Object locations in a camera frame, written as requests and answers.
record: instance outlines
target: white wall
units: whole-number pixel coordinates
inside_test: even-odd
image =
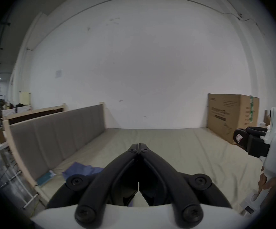
[[[31,92],[33,108],[105,102],[108,127],[191,128],[206,124],[208,93],[276,99],[260,82],[260,40],[235,16],[184,0],[114,0],[85,10],[103,1],[68,0],[31,28],[16,84]],[[236,13],[227,0],[193,1]]]
[[[254,64],[260,98],[258,122],[262,122],[264,111],[276,106],[276,23],[259,0],[228,1],[245,20],[241,40],[247,41],[242,44],[250,51]]]

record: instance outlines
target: white label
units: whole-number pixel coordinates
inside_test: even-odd
[[[238,134],[237,136],[236,136],[236,140],[237,140],[237,142],[239,143],[241,140],[242,140],[242,136],[240,135],[240,134]]]

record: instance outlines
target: white robot body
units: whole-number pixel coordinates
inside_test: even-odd
[[[264,139],[264,143],[270,144],[267,156],[260,156],[260,160],[263,162],[264,175],[267,177],[266,182],[269,182],[270,179],[276,177],[276,108],[271,108],[270,131],[260,138]],[[262,190],[259,195],[253,192],[245,198],[240,206],[248,212],[245,214],[246,216],[259,213],[260,206],[269,191],[270,189]]]

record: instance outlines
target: green tape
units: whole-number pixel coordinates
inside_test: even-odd
[[[249,121],[252,122],[252,115],[253,115],[253,96],[250,96],[250,114],[249,114]]]

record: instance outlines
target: floor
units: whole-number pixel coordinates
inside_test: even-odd
[[[8,162],[6,161],[6,156],[9,158],[10,163],[13,169],[18,172],[18,177],[26,187],[29,193],[32,195],[36,194],[35,189],[30,187],[29,183],[25,180],[23,175],[20,173],[18,165],[16,164],[13,156],[11,155],[8,149],[0,151],[0,190],[4,193],[10,201],[28,218],[38,214],[46,205],[46,201],[43,200],[40,196],[37,196],[26,208],[23,208],[25,201],[29,201],[31,197],[29,194],[23,189],[20,182],[17,178],[11,180],[10,182],[7,179],[8,177],[13,177],[14,173],[11,171]]]

